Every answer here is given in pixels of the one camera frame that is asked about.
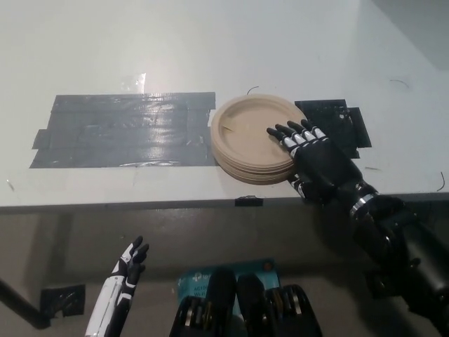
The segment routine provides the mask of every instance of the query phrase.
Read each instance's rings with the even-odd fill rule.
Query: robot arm
[[[86,337],[117,337],[125,324],[140,274],[145,270],[148,244],[138,237],[121,255],[106,279],[89,321]]]
[[[297,169],[293,186],[305,198],[339,201],[355,224],[356,243],[380,266],[410,311],[449,335],[449,251],[397,198],[380,195],[363,180],[351,159],[319,128],[268,128],[290,153]]]

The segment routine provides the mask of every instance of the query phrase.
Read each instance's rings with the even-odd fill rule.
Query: duct tape
[[[59,95],[32,169],[214,166],[215,93]]]

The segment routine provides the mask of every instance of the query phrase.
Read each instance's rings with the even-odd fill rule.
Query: white table
[[[449,178],[447,17],[445,0],[2,1],[0,209],[299,202],[288,183],[247,185],[219,167],[29,169],[58,94],[215,91],[219,107],[253,86],[360,107],[366,180],[449,199],[449,184],[437,192]]]

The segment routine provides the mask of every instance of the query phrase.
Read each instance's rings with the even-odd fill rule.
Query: floor
[[[413,205],[449,242],[447,204]],[[307,292],[324,336],[438,334],[400,298],[373,300],[363,271],[370,261],[330,206],[172,209],[0,217],[0,278],[33,304],[41,289],[86,285],[85,315],[34,330],[0,305],[1,335],[83,336],[105,277],[139,234],[149,256],[122,336],[167,336],[177,310],[176,280],[185,271],[239,260],[274,258],[282,284]]]

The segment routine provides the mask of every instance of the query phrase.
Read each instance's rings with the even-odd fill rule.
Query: stack of paper plates
[[[299,123],[304,114],[294,104],[272,95],[247,95],[221,107],[210,128],[217,163],[235,179],[256,185],[285,180],[293,162],[267,128],[287,121]]]

